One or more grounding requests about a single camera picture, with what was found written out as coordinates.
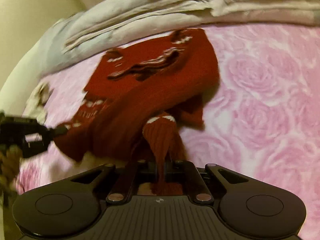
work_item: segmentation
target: crosshair logo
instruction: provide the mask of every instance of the crosshair logo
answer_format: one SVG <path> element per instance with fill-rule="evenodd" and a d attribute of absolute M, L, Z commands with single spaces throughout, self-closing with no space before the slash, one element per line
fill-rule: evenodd
<path fill-rule="evenodd" d="M 162 203 L 162 202 L 164 201 L 164 199 L 162 199 L 162 198 L 157 198 L 156 201 L 157 201 L 158 203 Z"/>

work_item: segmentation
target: pink floral bedsheet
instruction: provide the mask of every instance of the pink floral bedsheet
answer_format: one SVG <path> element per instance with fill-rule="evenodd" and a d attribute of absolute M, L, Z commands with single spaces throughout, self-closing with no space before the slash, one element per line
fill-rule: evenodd
<path fill-rule="evenodd" d="M 307 207 L 300 231 L 320 236 L 320 28 L 204 26 L 219 61 L 221 85 L 204 108 L 205 131 L 181 130 L 191 161 L 217 163 L 287 189 Z M 103 53 L 45 80 L 53 93 L 46 125 L 73 116 Z M 74 167 L 55 145 L 25 161 L 19 190 L 92 168 Z"/>

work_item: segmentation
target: mattress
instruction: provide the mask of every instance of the mattress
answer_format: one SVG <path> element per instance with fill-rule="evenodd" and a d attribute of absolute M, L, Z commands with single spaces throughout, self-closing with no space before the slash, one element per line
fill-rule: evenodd
<path fill-rule="evenodd" d="M 202 28 L 216 52 L 221 84 L 204 93 L 205 130 L 180 131 L 188 159 L 197 167 L 217 163 L 296 194 L 307 208 L 300 236 L 318 239 L 320 28 Z M 102 55 L 44 78 L 52 89 L 45 106 L 47 126 L 75 114 L 84 97 L 82 88 Z M 88 161 L 75 166 L 52 144 L 48 152 L 21 165 L 17 188 L 22 193 L 97 165 Z"/>

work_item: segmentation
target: ribbed gray panel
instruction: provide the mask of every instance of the ribbed gray panel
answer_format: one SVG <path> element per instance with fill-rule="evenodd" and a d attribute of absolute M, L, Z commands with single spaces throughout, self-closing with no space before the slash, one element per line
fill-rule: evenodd
<path fill-rule="evenodd" d="M 109 207 L 92 228 L 69 239 L 248 240 L 226 228 L 210 207 L 194 205 L 186 196 L 161 197 L 164 201 L 160 203 L 159 199 L 158 196 L 133 196 L 128 204 Z"/>

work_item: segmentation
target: bed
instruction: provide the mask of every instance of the bed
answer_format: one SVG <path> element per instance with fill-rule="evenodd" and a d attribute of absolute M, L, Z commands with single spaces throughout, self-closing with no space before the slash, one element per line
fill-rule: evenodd
<path fill-rule="evenodd" d="M 296 194 L 307 208 L 300 237 L 318 239 L 320 28 L 281 24 L 201 28 L 217 55 L 221 84 L 217 91 L 204 93 L 205 130 L 180 131 L 188 159 L 197 167 L 217 163 Z M 45 106 L 47 126 L 74 115 L 103 54 L 43 78 L 52 89 Z M 100 164 L 88 161 L 75 167 L 52 144 L 48 152 L 22 164 L 17 190 L 22 193 Z"/>

